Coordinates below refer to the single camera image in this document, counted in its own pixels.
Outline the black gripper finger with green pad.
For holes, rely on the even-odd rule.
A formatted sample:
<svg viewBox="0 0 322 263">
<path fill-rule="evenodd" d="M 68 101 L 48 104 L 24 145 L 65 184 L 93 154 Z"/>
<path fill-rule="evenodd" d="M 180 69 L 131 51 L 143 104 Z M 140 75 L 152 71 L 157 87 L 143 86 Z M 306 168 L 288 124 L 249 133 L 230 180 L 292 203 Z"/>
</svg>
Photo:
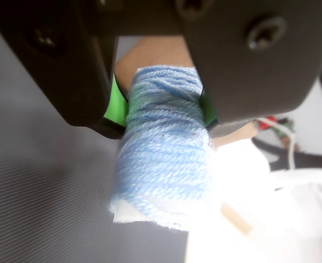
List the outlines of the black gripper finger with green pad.
<svg viewBox="0 0 322 263">
<path fill-rule="evenodd" d="M 322 68 L 322 1 L 175 1 L 220 122 L 290 111 Z"/>
</svg>

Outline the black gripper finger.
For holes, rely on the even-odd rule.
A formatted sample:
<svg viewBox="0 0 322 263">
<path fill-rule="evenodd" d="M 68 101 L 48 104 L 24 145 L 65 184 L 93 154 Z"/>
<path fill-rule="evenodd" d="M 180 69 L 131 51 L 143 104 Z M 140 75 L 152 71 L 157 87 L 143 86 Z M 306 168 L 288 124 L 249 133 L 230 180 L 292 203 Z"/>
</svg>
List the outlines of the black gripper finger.
<svg viewBox="0 0 322 263">
<path fill-rule="evenodd" d="M 102 1 L 0 1 L 0 34 L 62 118 L 109 139 L 125 126 L 111 113 L 118 39 L 95 36 L 87 19 Z"/>
</svg>

